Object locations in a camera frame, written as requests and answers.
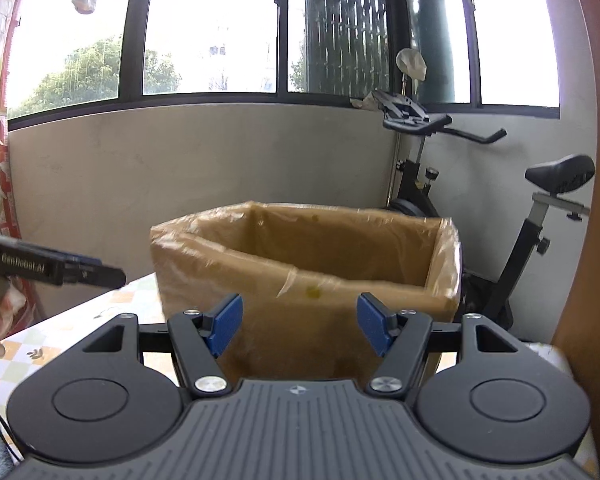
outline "blue gripper pad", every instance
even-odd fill
[[[365,334],[366,339],[371,343],[376,354],[379,357],[383,357],[394,341],[386,325],[386,316],[373,304],[372,300],[366,294],[358,296],[356,316],[358,318],[358,326]]]
[[[214,324],[205,342],[213,357],[220,357],[242,323],[242,298],[237,294],[227,296],[213,313]]]

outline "logo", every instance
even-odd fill
[[[10,256],[9,254],[2,253],[0,261],[8,266],[17,267],[24,270],[32,270],[40,274],[45,273],[45,266],[32,260],[25,260],[19,256]]]
[[[289,391],[297,396],[307,393],[309,390],[300,384],[296,384],[296,386],[292,386],[289,388]]]

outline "bike handlebar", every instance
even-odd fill
[[[428,123],[424,121],[415,123],[409,119],[385,119],[382,121],[382,126],[394,132],[423,137],[444,130],[447,124],[451,124],[451,121],[452,119],[448,115],[429,121]]]
[[[494,142],[500,140],[502,137],[506,137],[507,131],[504,128],[499,129],[493,135],[489,137],[481,137],[474,134],[470,134],[469,132],[463,132],[462,130],[456,130],[455,128],[442,128],[438,130],[439,132],[447,135],[452,135],[454,137],[461,137],[462,139],[470,140],[471,142],[477,142],[478,144],[493,144]]]

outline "checkered tablecloth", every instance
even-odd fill
[[[120,290],[53,316],[5,339],[6,355],[0,359],[0,412],[4,416],[13,389],[27,376],[76,344],[109,319],[133,312],[140,323],[162,323],[162,305],[155,275],[135,280]],[[168,354],[144,354],[144,364],[176,382]]]

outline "bike seat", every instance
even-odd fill
[[[546,192],[556,195],[581,188],[595,173],[596,167],[589,155],[568,155],[560,160],[528,168],[525,178]]]

